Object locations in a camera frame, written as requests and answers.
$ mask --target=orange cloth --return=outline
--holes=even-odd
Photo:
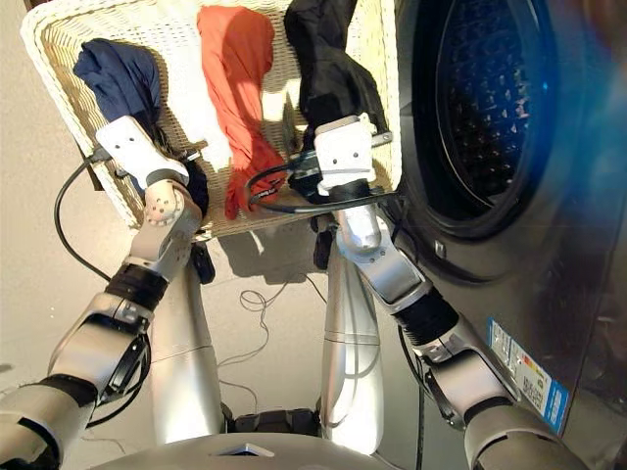
[[[238,209],[248,209],[246,182],[283,164],[261,132],[262,81],[272,67],[274,29],[267,17],[246,8],[211,6],[198,14],[198,30],[209,95],[233,153],[224,212],[235,218]],[[252,194],[277,190],[284,180],[284,173],[268,176],[252,188]]]

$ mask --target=wicker texture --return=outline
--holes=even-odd
[[[233,234],[284,223],[294,215],[255,211],[235,220],[224,216],[229,161],[212,154],[212,135],[205,125],[209,96],[201,68],[200,36],[196,16],[202,5],[242,5],[268,16],[274,26],[274,63],[264,80],[266,139],[284,156],[281,133],[283,104],[289,95],[298,103],[300,75],[287,43],[283,16],[290,0],[56,0],[28,13],[22,25],[26,50],[41,74],[73,137],[85,155],[91,155],[95,133],[107,122],[93,93],[74,76],[72,67],[81,43],[102,37],[142,45],[155,56],[161,74],[164,110],[160,125],[175,149],[207,140],[203,151],[208,162],[197,162],[208,175],[210,210],[203,238]],[[373,151],[377,181],[386,190],[396,189],[401,178],[398,71],[394,26],[394,0],[359,0],[349,30],[347,51],[374,76],[395,141]],[[305,122],[297,114],[297,124]],[[96,164],[94,171],[107,194],[131,227],[142,219],[143,205],[126,179],[114,177],[115,164]],[[302,201],[287,185],[285,201]]]

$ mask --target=floor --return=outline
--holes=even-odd
[[[67,131],[19,37],[21,0],[0,6],[0,396],[46,373],[50,352],[103,282],[64,251],[53,225],[57,191],[79,163]],[[130,233],[104,193],[81,176],[62,212],[79,253],[113,273],[128,250]],[[326,294],[326,275],[312,264],[314,235],[306,222],[209,242],[216,281],[202,288],[207,320],[221,360],[255,349],[264,339],[259,318],[239,304],[243,290],[284,292],[267,313],[267,347],[255,358],[224,368],[220,376],[253,389],[259,410],[313,407],[319,396],[324,304],[303,274]],[[386,432],[380,451],[413,468],[417,386],[396,338],[396,324],[379,315],[385,378]],[[254,411],[252,395],[222,387],[235,415]],[[424,469],[462,468],[460,435],[426,408]],[[86,432],[65,469],[82,469],[152,446],[149,387],[110,423]]]

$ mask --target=navy blue cloth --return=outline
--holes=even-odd
[[[152,54],[130,44],[92,39],[82,44],[73,72],[96,95],[103,116],[133,116],[151,137],[161,110],[159,70]]]

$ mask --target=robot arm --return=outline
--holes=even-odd
[[[56,347],[48,377],[0,401],[2,468],[58,467],[94,408],[130,392],[133,375],[147,360],[145,334],[155,307],[188,261],[200,227],[202,213],[185,188],[185,167],[163,156],[132,117],[103,127],[97,138],[145,183],[144,221],[119,271]]]
[[[370,146],[354,137],[360,125],[356,119],[343,119],[316,130],[320,185],[330,183],[328,194],[333,202],[354,199],[367,190],[367,179],[371,179],[364,171],[371,164]],[[508,370],[470,323],[394,246],[375,206],[339,211],[337,220],[340,253],[358,267],[374,296],[403,327],[428,370],[425,382],[443,418],[465,431],[469,468],[585,469],[548,426],[521,404]]]

